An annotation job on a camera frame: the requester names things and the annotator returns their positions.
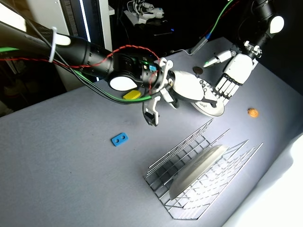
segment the dish rack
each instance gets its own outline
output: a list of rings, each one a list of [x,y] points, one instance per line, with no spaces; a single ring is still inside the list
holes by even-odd
[[[212,119],[152,164],[144,177],[174,219],[199,219],[263,145],[261,143],[243,151],[242,148],[249,141],[246,140],[229,148],[178,197],[170,200],[169,188],[178,172],[205,148],[217,143],[230,131],[227,130],[213,142],[209,142],[203,133],[211,122]]]

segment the orange object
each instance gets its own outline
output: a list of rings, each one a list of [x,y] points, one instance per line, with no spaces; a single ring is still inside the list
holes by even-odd
[[[254,108],[248,109],[247,112],[251,117],[254,117],[254,118],[259,117],[259,112]]]

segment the cable tie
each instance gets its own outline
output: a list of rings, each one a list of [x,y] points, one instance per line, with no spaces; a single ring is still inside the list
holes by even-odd
[[[57,28],[56,27],[52,27],[52,30],[53,30],[52,49],[51,49],[51,53],[50,53],[49,60],[48,60],[48,62],[50,62],[50,63],[53,62],[53,58],[55,57],[56,38],[57,38]]]

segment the white zip tie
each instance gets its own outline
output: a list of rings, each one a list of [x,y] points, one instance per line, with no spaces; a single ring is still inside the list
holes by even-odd
[[[51,54],[49,56],[48,62],[52,63],[53,58],[55,57],[55,51],[56,51],[56,38],[57,38],[57,28],[52,27],[53,30],[53,42],[52,42],[52,49],[51,49]]]

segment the table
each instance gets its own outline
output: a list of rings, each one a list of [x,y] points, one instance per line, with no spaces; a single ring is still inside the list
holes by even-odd
[[[168,59],[192,72],[213,52],[230,48],[220,38],[196,55]],[[215,81],[224,64],[205,69]],[[249,107],[260,117],[251,118]],[[261,64],[215,118],[205,136],[223,143],[249,139],[263,147],[198,221],[173,220],[143,175],[167,150],[210,120],[191,104],[173,110],[160,102],[160,124],[148,126],[141,105],[118,105],[81,87],[0,118],[0,225],[82,227],[219,227],[248,195],[302,126],[303,97]],[[129,140],[114,147],[111,138]]]

